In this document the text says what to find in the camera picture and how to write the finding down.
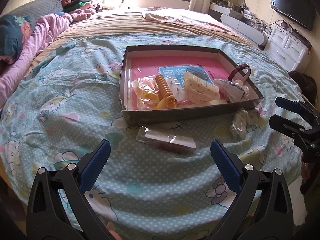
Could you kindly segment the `operator left hand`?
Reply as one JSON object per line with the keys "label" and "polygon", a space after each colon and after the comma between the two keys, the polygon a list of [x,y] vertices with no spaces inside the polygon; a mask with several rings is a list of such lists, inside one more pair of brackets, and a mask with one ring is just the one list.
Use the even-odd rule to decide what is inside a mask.
{"label": "operator left hand", "polygon": [[115,227],[112,224],[112,222],[108,222],[107,226],[106,226],[107,230],[110,232],[110,234],[116,239],[116,240],[122,240],[122,238],[120,237],[120,235],[118,233],[116,233],[115,231]]}

